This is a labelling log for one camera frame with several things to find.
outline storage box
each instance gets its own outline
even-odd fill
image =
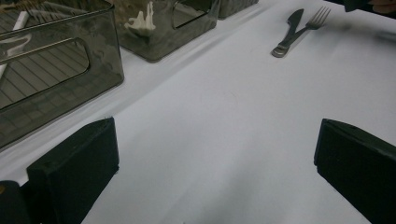
[[[0,151],[123,81],[112,4],[20,0],[0,8]]]
[[[149,62],[213,29],[219,0],[116,0],[120,45]]]
[[[244,8],[257,4],[259,0],[221,0],[219,19],[224,20]]]

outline utensil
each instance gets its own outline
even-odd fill
[[[298,24],[300,23],[301,17],[303,16],[304,9],[298,9],[294,11],[288,18],[288,24],[290,25],[290,28],[288,30],[288,33],[286,34],[285,38],[283,38],[282,41],[285,41],[289,38],[291,38],[292,35],[296,33],[296,29]],[[272,51],[272,55],[277,58],[283,58],[286,53],[288,53],[289,49],[280,49],[278,51]]]
[[[296,41],[303,33],[305,33],[305,31],[319,29],[326,21],[330,11],[331,10],[327,7],[321,7],[318,12],[311,18],[311,20],[309,20],[309,22],[305,25],[305,28],[301,29],[290,38],[280,42],[277,47],[273,49],[272,54],[277,55],[278,57],[283,57],[285,54],[285,50],[288,50],[291,44],[294,43],[294,41]]]

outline white table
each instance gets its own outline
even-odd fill
[[[304,8],[332,13],[284,59],[270,51]],[[114,117],[120,171],[84,224],[369,223],[317,173],[321,120],[396,145],[396,22],[318,0],[264,1],[146,63],[125,82],[0,154],[0,179],[90,122]]]

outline gray translucent bin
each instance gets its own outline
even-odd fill
[[[17,18],[26,12],[27,22],[14,31]],[[102,0],[21,0],[2,7],[0,66],[5,68],[0,78],[2,151],[121,84],[113,5]]]
[[[257,4],[258,2],[259,0],[221,0],[219,19],[224,20],[244,8]]]
[[[216,27],[219,0],[116,0],[120,45],[155,63]]]

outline plastic fork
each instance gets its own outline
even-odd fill
[[[301,29],[290,38],[280,42],[277,47],[273,50],[273,55],[278,57],[283,57],[286,52],[289,50],[291,44],[294,43],[303,33],[308,30],[317,30],[323,26],[323,23],[326,21],[327,16],[330,13],[330,9],[327,7],[321,7],[317,13],[309,20],[309,22],[305,25],[305,28]]]

